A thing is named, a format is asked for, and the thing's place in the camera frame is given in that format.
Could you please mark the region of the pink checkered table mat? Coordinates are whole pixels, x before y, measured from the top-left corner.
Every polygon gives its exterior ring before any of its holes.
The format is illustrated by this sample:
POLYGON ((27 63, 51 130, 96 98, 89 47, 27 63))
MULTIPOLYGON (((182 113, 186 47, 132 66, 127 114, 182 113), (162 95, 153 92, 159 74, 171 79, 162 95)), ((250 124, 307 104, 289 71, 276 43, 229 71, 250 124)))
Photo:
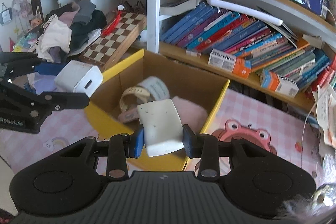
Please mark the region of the pink checkered table mat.
MULTIPOLYGON (((98 141, 112 136, 112 118, 102 110, 63 110, 54 112, 38 134, 1 130, 1 156, 14 173, 48 157, 52 153, 93 136, 98 141)), ((318 153, 318 132, 310 125, 281 110, 228 89, 219 110, 205 130, 207 134, 229 141, 233 129, 239 136, 260 139, 260 147, 268 145, 281 158, 302 167, 317 186, 323 183, 322 160, 318 153)))

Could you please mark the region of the row of leaning books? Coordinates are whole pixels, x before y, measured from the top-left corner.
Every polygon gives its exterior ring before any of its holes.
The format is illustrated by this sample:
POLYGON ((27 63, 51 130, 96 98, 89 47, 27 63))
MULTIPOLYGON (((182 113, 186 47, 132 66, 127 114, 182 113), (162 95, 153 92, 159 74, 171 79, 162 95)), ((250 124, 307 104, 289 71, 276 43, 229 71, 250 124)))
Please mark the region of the row of leaning books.
POLYGON ((175 6, 172 21, 159 35, 161 42, 208 58, 213 49, 251 63, 259 78, 268 70, 293 80, 298 93, 317 98, 320 91, 335 90, 335 59, 323 50, 319 37, 298 36, 286 25, 263 20, 261 13, 232 11, 205 1, 192 8, 175 6))

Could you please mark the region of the wooden bookshelf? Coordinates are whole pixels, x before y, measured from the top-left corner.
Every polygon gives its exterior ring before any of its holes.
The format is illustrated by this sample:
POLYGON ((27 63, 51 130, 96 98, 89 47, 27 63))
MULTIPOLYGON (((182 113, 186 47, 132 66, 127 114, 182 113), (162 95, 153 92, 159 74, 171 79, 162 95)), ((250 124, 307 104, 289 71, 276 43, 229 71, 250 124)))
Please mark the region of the wooden bookshelf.
POLYGON ((330 64, 335 27, 291 0, 147 0, 147 48, 262 90, 263 69, 330 64))

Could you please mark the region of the pile of clothes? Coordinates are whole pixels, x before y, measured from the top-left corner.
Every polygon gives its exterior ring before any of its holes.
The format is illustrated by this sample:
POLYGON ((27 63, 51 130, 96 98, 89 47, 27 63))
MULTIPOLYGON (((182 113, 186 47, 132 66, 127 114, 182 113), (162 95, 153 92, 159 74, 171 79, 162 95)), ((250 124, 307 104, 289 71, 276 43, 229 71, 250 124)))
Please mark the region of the pile of clothes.
POLYGON ((38 32, 27 36, 26 52, 51 63, 64 63, 68 56, 77 55, 92 44, 106 24, 106 16, 91 1, 70 2, 52 10, 38 24, 38 32))

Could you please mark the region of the small red white box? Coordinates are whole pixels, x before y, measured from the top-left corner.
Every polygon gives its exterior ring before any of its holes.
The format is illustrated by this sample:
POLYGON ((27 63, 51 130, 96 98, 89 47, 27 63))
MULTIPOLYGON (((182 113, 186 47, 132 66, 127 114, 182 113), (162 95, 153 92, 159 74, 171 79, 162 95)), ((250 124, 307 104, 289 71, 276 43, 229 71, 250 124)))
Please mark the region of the small red white box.
POLYGON ((197 58, 200 58, 202 55, 201 53, 197 51, 192 51, 192 50, 186 50, 186 54, 189 56, 197 57, 197 58))

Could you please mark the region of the beige measuring tape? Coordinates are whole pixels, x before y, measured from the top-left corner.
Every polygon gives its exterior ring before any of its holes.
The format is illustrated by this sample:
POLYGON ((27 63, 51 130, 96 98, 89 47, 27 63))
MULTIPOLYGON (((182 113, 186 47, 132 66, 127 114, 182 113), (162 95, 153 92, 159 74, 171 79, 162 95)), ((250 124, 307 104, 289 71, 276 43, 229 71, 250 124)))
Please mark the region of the beige measuring tape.
POLYGON ((134 86, 124 90, 119 106, 121 114, 118 119, 122 123, 131 122, 138 118, 137 106, 148 103, 151 99, 151 94, 145 88, 134 86))

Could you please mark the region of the pink plush toy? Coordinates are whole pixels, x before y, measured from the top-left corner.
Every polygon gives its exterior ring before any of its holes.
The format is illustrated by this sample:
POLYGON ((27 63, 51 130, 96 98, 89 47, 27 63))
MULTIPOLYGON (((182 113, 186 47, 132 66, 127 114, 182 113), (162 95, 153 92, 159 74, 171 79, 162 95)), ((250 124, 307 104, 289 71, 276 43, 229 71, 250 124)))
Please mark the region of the pink plush toy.
POLYGON ((194 133, 200 133, 208 117, 207 111, 202 106, 178 96, 173 97, 172 101, 181 123, 187 124, 194 133))

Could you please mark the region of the yellow-rimmed cardboard box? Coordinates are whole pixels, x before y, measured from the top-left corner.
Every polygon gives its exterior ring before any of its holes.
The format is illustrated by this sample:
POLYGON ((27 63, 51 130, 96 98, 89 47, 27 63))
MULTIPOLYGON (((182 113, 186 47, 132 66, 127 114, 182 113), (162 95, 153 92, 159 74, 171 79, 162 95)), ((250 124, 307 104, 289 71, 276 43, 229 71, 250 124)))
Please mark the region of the yellow-rimmed cardboard box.
POLYGON ((131 134, 139 125, 125 125, 117 120, 119 101, 125 89, 150 76, 158 77, 172 97, 178 96, 202 106, 208 113, 201 133, 210 125, 223 102, 230 81, 222 76, 171 61, 161 55, 140 50, 103 72, 103 82, 90 98, 85 114, 100 140, 120 133, 131 134))

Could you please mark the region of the white tape roll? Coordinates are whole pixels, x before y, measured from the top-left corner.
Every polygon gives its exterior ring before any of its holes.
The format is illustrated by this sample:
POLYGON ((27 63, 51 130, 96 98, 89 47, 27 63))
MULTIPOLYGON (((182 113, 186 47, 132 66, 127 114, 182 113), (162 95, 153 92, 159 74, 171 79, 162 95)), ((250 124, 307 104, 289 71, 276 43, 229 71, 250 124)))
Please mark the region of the white tape roll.
POLYGON ((150 98, 154 101, 166 100, 170 98, 170 93, 165 83, 155 76, 144 79, 137 86, 144 88, 150 93, 150 98))

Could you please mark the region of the white power bank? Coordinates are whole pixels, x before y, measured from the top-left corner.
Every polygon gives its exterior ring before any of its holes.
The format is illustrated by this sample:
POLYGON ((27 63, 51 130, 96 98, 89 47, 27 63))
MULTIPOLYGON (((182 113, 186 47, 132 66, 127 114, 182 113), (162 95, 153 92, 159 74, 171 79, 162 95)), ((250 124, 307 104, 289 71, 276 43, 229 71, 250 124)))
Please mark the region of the white power bank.
POLYGON ((144 143, 149 157, 167 155, 183 149, 183 127, 171 99, 137 106, 144 143))

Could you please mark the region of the white power adapter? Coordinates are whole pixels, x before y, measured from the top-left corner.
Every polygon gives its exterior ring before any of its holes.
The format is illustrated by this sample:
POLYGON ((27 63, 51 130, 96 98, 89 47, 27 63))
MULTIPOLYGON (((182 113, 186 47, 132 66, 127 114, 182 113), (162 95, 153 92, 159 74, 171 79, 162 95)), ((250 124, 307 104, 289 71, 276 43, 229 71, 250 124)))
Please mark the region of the white power adapter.
POLYGON ((55 77, 58 89, 70 93, 85 93, 91 98, 103 82, 103 75, 95 65, 71 60, 55 77))

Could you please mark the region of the red tassel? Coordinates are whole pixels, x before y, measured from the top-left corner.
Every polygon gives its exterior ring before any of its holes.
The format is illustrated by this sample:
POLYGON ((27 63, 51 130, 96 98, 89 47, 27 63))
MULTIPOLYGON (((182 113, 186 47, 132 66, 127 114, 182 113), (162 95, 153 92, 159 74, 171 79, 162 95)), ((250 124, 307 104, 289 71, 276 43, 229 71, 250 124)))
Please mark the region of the red tassel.
POLYGON ((122 15, 122 11, 118 11, 116 17, 114 18, 114 20, 106 28, 104 28, 102 30, 101 35, 103 37, 108 36, 108 35, 110 35, 112 33, 112 31, 119 24, 119 22, 121 20, 121 15, 122 15))

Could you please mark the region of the white and orange medicine box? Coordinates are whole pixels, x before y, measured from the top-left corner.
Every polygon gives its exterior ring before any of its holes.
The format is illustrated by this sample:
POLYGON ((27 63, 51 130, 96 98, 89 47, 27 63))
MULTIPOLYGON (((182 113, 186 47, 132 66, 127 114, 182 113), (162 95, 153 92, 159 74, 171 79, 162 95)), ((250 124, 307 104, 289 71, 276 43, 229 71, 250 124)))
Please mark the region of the white and orange medicine box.
POLYGON ((249 61, 216 49, 211 51, 208 65, 220 68, 244 79, 247 79, 251 72, 251 63, 249 61))

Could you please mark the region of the wooden chessboard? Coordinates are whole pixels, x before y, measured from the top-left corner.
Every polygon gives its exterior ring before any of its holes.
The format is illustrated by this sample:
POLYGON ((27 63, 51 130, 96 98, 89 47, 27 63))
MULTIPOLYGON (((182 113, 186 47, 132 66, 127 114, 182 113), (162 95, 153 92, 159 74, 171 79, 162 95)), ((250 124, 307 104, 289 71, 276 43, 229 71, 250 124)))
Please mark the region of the wooden chessboard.
POLYGON ((116 65, 146 27, 146 16, 123 12, 111 33, 102 34, 81 55, 79 60, 96 65, 103 72, 116 65))

